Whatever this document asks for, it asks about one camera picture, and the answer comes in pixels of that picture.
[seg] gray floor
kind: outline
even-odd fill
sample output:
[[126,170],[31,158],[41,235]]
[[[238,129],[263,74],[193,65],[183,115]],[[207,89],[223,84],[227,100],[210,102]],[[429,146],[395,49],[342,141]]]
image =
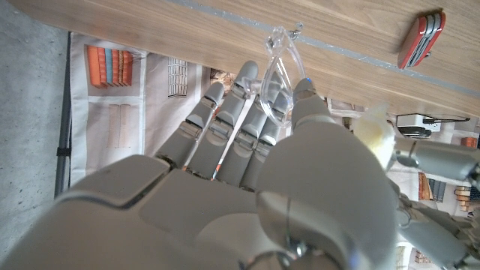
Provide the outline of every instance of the gray floor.
[[0,0],[0,261],[53,201],[67,36]]

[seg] robot finger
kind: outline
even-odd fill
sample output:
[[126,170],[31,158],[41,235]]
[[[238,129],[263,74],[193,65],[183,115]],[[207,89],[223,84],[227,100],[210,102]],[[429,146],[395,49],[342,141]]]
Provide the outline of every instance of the robot finger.
[[187,165],[187,171],[204,179],[211,179],[233,129],[239,119],[240,112],[248,99],[242,78],[255,79],[258,66],[254,61],[246,62],[235,79],[232,91],[225,97],[220,111],[211,121],[201,139],[196,152]]
[[301,80],[293,92],[292,132],[308,122],[335,123],[330,115],[329,108],[317,94],[310,79]]
[[277,144],[280,129],[281,128],[270,120],[270,118],[267,119],[263,126],[259,143],[256,146],[241,179],[240,188],[247,191],[256,190],[258,175],[260,174],[263,163],[265,163],[267,155],[269,155],[270,149]]
[[[281,79],[274,73],[274,83],[269,84],[269,102],[273,103],[280,91]],[[259,143],[260,134],[266,122],[267,115],[260,104],[260,95],[255,97],[252,107],[241,123],[241,127],[230,145],[223,163],[215,178],[229,185],[238,187],[245,173],[248,162]]]
[[190,115],[160,147],[155,156],[167,161],[174,168],[182,168],[212,119],[223,94],[224,86],[221,83],[212,84]]

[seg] wooden table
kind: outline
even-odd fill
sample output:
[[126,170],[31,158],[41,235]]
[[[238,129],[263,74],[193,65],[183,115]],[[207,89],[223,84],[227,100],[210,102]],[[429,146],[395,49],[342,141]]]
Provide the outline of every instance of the wooden table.
[[[296,41],[321,95],[392,113],[480,116],[480,2],[314,0],[10,0],[41,22],[236,72],[261,72],[272,26],[304,30]],[[396,66],[399,46],[422,12],[443,9],[446,26],[418,67]]]

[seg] robotic hand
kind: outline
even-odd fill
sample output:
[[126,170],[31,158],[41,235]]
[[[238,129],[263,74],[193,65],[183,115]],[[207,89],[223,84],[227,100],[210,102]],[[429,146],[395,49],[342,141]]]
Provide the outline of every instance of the robotic hand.
[[[233,134],[248,98],[242,77],[257,73],[245,63],[213,119],[223,87],[212,85],[155,158],[120,160],[62,194],[2,268],[383,270],[399,226],[412,236],[430,228],[418,220],[460,248],[437,262],[456,267],[474,254],[458,242],[459,223],[399,193],[307,79],[293,93],[292,136],[277,143],[258,97]],[[278,85],[269,98],[282,119]]]

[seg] clear plastic object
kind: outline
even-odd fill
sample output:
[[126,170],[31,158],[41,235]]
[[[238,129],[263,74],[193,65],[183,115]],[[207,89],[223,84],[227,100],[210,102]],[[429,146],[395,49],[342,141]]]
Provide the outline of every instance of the clear plastic object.
[[[274,28],[265,42],[270,60],[263,80],[246,82],[251,94],[258,91],[259,88],[259,100],[265,114],[282,128],[288,127],[291,123],[293,89],[300,80],[306,77],[303,61],[291,38],[296,38],[301,28],[301,25],[297,25],[297,30],[292,31],[292,34],[281,26]],[[283,95],[285,98],[279,99],[278,95]],[[277,97],[277,101],[286,103],[276,104],[272,97]],[[286,113],[275,113],[274,105],[281,107],[282,110],[286,108],[286,111],[284,111]]]

